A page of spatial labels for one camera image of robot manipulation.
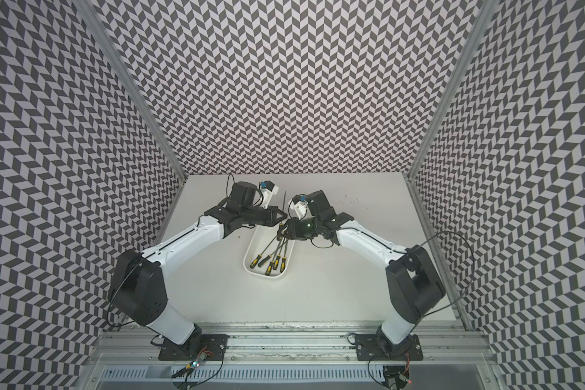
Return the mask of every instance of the white tray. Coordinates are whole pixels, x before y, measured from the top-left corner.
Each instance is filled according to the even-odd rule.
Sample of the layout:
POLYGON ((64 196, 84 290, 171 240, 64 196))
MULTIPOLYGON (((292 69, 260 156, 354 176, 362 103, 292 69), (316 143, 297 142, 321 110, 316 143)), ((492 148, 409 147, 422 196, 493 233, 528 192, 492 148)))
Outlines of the white tray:
MULTIPOLYGON (((293 251, 293 247, 294 247, 294 240, 288 241, 288 251, 286 252, 286 268, 284 269, 284 272, 280 272, 280 269, 282 267, 282 260, 280 259, 277 269, 273 268, 270 276, 267 277, 265 275, 266 269, 268 268, 269 263, 271 262, 272 259, 275 258, 275 256, 277 256, 277 254, 275 254, 275 256, 273 256, 273 258, 266 261, 266 263, 262 267, 258 267, 256 265, 253 269, 250 268, 251 262, 254 261, 254 259, 257 257, 257 255, 259 255, 262 252, 262 250, 265 249, 265 246, 273 239, 273 237, 276 236, 276 234, 278 232, 278 227, 279 227, 279 225, 273 226, 273 227, 266 227, 266 226, 257 226, 256 227, 256 231, 254 232, 254 235, 251 238, 249 248, 247 248, 247 252, 245 253, 245 257, 242 259, 242 266, 245 268, 245 271, 249 272, 252 275, 256 275, 257 277, 271 279, 271 280, 281 278, 288 272, 288 269, 290 269, 290 265, 291 265, 291 257, 293 254, 292 251, 293 251)), ((260 260, 264 260, 266 258, 266 256, 268 256, 269 254, 272 254, 273 251, 275 251, 275 249, 278 247, 278 243, 279 243, 278 240, 274 240, 271 243, 271 245, 269 245, 269 248, 265 251, 265 253, 262 255, 262 258, 260 260)))

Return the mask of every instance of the black and white zigzag pattern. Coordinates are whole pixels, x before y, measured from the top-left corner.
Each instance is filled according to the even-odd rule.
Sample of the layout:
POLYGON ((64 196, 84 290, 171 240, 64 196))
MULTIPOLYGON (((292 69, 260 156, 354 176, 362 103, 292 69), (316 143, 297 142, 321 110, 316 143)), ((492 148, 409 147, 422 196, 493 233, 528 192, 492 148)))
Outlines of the black and white zigzag pattern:
POLYGON ((73 384, 178 186, 71 4, 0 1, 0 388, 73 384))
POLYGON ((189 174, 406 171, 481 0, 93 0, 189 174))
POLYGON ((585 1, 500 4, 417 181, 508 385, 585 389, 585 1))

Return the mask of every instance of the aluminum frame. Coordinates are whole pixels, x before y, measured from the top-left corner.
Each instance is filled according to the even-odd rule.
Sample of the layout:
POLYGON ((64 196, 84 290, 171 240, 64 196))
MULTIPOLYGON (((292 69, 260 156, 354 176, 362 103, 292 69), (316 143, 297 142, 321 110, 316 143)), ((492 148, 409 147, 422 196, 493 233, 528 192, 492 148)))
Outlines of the aluminum frame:
MULTIPOLYGON (((228 323, 201 324, 203 332, 225 333, 230 336, 225 364, 273 365, 313 364, 357 366, 355 347, 346 339, 350 332, 372 334, 380 321, 333 323, 228 323)), ((156 333, 139 326, 126 327, 121 332, 103 332, 88 358, 76 384, 77 389, 94 389, 100 382, 106 365, 171 366, 187 361, 158 361, 158 347, 149 342, 156 333)), ((482 332, 465 331, 460 321, 423 321, 415 333, 421 340, 424 359, 412 366, 429 364, 473 364, 481 366, 490 379, 496 366, 487 339, 482 332)), ((398 364, 374 360, 377 365, 398 364)))

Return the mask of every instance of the black cable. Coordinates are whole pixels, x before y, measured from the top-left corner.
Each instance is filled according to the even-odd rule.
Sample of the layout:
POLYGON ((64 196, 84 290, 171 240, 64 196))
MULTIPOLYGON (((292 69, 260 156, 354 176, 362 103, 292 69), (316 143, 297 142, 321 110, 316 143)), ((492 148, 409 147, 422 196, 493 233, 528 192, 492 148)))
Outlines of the black cable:
POLYGON ((228 187, 229 187, 229 177, 232 176, 232 187, 234 187, 234 184, 236 184, 236 180, 234 179, 234 175, 233 174, 228 174, 227 175, 227 180, 225 182, 225 197, 229 198, 229 193, 228 193, 228 187))
POLYGON ((193 389, 199 385, 201 385, 202 383, 206 383, 208 382, 210 379, 214 378, 215 376, 219 375, 219 372, 221 372, 221 368, 223 368, 223 358, 225 357, 225 351, 223 350, 223 348, 219 347, 218 345, 216 345, 217 348, 219 348, 221 350, 221 365, 219 366, 219 369, 214 373, 214 375, 212 375, 210 378, 206 379, 205 381, 199 382, 198 384, 196 384, 195 386, 191 386, 190 388, 193 389))
POLYGON ((128 274, 126 275, 126 277, 122 280, 122 283, 119 285, 119 287, 117 287, 117 291, 115 291, 115 294, 113 294, 113 298, 110 298, 109 300, 109 308, 106 310, 106 323, 110 325, 110 330, 115 329, 115 328, 119 328, 120 326, 124 326, 127 324, 132 324, 134 321, 129 321, 123 324, 113 324, 112 322, 110 322, 110 306, 113 304, 115 297, 117 296, 117 293, 119 292, 119 290, 122 289, 122 286, 124 285, 124 283, 126 283, 126 280, 128 280, 128 278, 130 277, 130 275, 132 275, 132 273, 135 271, 135 269, 139 268, 141 266, 141 264, 143 264, 143 261, 145 259, 141 259, 139 260, 139 262, 137 263, 137 265, 134 266, 133 269, 130 270, 130 272, 128 272, 128 274))
POLYGON ((262 194, 262 191, 260 191, 260 189, 257 189, 258 194, 260 194, 260 204, 254 203, 252 204, 252 206, 262 206, 262 203, 265 202, 265 196, 262 194))
POLYGON ((364 230, 359 230, 356 228, 340 228, 339 230, 355 230, 355 231, 359 231, 361 234, 370 237, 372 239, 374 239, 376 242, 380 243, 381 245, 385 246, 388 250, 393 251, 395 254, 406 254, 406 252, 399 252, 397 250, 394 250, 394 248, 391 248, 390 246, 387 246, 386 244, 382 243, 381 241, 379 241, 377 238, 373 237, 372 235, 369 235, 368 233, 366 233, 364 230))
POLYGON ((413 330, 418 326, 418 324, 421 323, 422 319, 426 316, 430 316, 434 313, 437 313, 441 310, 444 310, 446 308, 450 308, 451 306, 453 306, 455 303, 457 303, 458 300, 462 299, 466 292, 468 291, 468 289, 470 288, 470 286, 472 285, 472 277, 475 275, 475 251, 472 249, 472 246, 470 245, 470 243, 468 242, 468 240, 461 234, 461 233, 457 233, 456 231, 450 231, 450 230, 442 230, 439 231, 438 233, 432 235, 431 237, 429 237, 427 239, 427 241, 423 242, 422 244, 420 244, 419 246, 423 246, 426 243, 428 243, 429 241, 431 241, 433 238, 437 237, 440 234, 444 234, 444 233, 451 233, 454 234, 456 236, 458 236, 459 238, 461 238, 463 240, 463 242, 466 244, 466 246, 468 246, 468 250, 470 251, 470 260, 472 260, 472 274, 470 275, 470 282, 468 283, 468 285, 466 285, 466 287, 459 293, 459 296, 457 298, 455 298, 452 302, 450 302, 448 305, 443 306, 439 309, 430 311, 429 313, 425 314, 424 316, 420 317, 419 320, 413 325, 412 330, 410 331, 413 332, 413 330))
MULTIPOLYGON (((409 349, 412 347, 412 345, 413 345, 413 338, 411 338, 411 337, 410 337, 409 339, 410 339, 410 343, 409 343, 409 345, 408 345, 407 347, 404 347, 404 348, 403 348, 403 350, 402 350, 402 351, 403 351, 403 353, 398 353, 397 355, 399 355, 399 356, 400 356, 400 355, 404 355, 404 354, 406 354, 406 353, 407 353, 407 351, 408 351, 408 350, 409 350, 409 349)), ((383 352, 383 351, 381 351, 381 349, 379 350, 379 352, 381 353, 381 357, 382 357, 382 358, 384 358, 384 359, 386 359, 386 360, 393 360, 393 359, 390 359, 389 357, 387 357, 386 355, 384 355, 384 352, 383 352)), ((379 358, 380 356, 371 356, 371 357, 370 357, 370 359, 369 359, 368 363, 366 364, 366 370, 368 370, 368 372, 369 372, 369 376, 371 377, 371 379, 372 379, 373 381, 375 381, 375 383, 377 383, 379 386, 385 387, 386 389, 390 389, 390 390, 392 390, 392 385, 390 385, 390 386, 388 386, 388 385, 387 385, 387 384, 388 384, 388 379, 386 379, 386 380, 385 380, 385 383, 386 383, 386 384, 383 384, 383 383, 379 382, 377 379, 375 379, 375 377, 374 377, 374 376, 371 374, 371 372, 370 372, 370 371, 371 371, 371 369, 370 369, 370 368, 371 368, 371 365, 370 365, 370 363, 371 363, 371 361, 375 360, 375 358, 377 358, 377 357, 379 358)))
POLYGON ((153 338, 151 338, 151 340, 149 340, 150 344, 153 345, 154 347, 162 347, 163 346, 163 344, 156 344, 156 343, 154 343, 154 339, 156 339, 159 336, 160 335, 157 334, 156 336, 154 336, 153 338))
MULTIPOLYGON (((295 195, 295 197, 296 197, 296 196, 299 196, 299 197, 306 197, 307 195, 306 195, 305 193, 299 193, 299 194, 295 195)), ((288 203, 288 210, 287 210, 287 211, 288 211, 288 214, 290 214, 290 213, 291 213, 291 206, 293 205, 293 203, 292 203, 292 202, 293 202, 293 200, 291 199, 290 203, 288 203)), ((304 219, 304 218, 306 217, 306 215, 307 215, 307 211, 308 211, 308 209, 309 209, 309 207, 307 206, 307 203, 305 204, 305 207, 306 207, 306 209, 305 209, 305 213, 304 213, 304 215, 303 215, 301 218, 299 218, 299 220, 302 220, 302 219, 304 219)))
POLYGON ((329 248, 331 248, 332 246, 334 246, 334 242, 333 242, 333 241, 331 242, 331 243, 332 243, 332 245, 329 245, 329 246, 318 246, 318 245, 316 245, 316 244, 314 243, 314 238, 310 238, 310 242, 312 243, 312 245, 314 245, 316 248, 319 248, 319 249, 329 249, 329 248))
POLYGON ((351 334, 355 334, 356 336, 358 335, 357 333, 354 333, 354 332, 347 333, 347 336, 346 336, 347 341, 349 341, 349 344, 351 344, 351 345, 356 345, 355 343, 351 343, 351 340, 349 340, 349 336, 351 336, 351 334))
POLYGON ((370 357, 370 359, 369 359, 369 362, 368 362, 368 363, 366 363, 366 370, 369 372, 369 376, 371 377, 371 379, 372 379, 373 381, 375 381, 375 383, 377 383, 377 384, 378 384, 379 386, 381 386, 381 387, 385 387, 385 388, 386 388, 386 389, 388 389, 388 390, 392 390, 392 386, 388 386, 388 385, 387 385, 387 384, 388 384, 388 381, 387 381, 387 380, 386 380, 386 382, 385 382, 386 384, 383 384, 382 382, 379 382, 377 379, 375 379, 375 377, 374 377, 374 376, 371 374, 371 372, 370 372, 370 371, 371 371, 371 369, 370 369, 370 368, 371 368, 371 365, 370 365, 370 363, 371 363, 371 361, 375 360, 375 358, 376 358, 376 357, 378 357, 378 358, 379 358, 379 356, 371 356, 371 357, 370 357))

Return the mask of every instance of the yellow screwdriver handle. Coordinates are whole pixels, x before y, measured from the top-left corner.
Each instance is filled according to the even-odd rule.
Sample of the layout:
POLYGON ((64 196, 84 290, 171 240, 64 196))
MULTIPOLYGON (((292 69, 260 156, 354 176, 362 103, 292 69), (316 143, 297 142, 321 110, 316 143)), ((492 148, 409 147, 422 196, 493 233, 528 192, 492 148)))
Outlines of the yellow screwdriver handle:
POLYGON ((269 263, 269 268, 266 269, 266 276, 270 276, 271 275, 271 271, 273 270, 273 262, 269 263))
POLYGON ((256 267, 257 261, 260 260, 260 257, 262 257, 262 256, 257 255, 257 257, 254 259, 254 261, 251 261, 251 264, 250 264, 251 269, 256 267))

